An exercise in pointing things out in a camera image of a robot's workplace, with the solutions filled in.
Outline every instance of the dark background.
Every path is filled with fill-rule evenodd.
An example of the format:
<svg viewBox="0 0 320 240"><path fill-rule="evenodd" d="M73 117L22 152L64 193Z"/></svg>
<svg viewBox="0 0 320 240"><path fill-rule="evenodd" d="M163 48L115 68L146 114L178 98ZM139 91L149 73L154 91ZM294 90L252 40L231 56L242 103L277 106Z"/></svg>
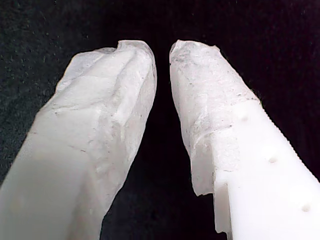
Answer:
<svg viewBox="0 0 320 240"><path fill-rule="evenodd" d="M101 239L226 239L196 197L171 96L177 40L217 45L320 179L317 0L0 0L0 184L73 55L146 41L158 85L135 161Z"/></svg>

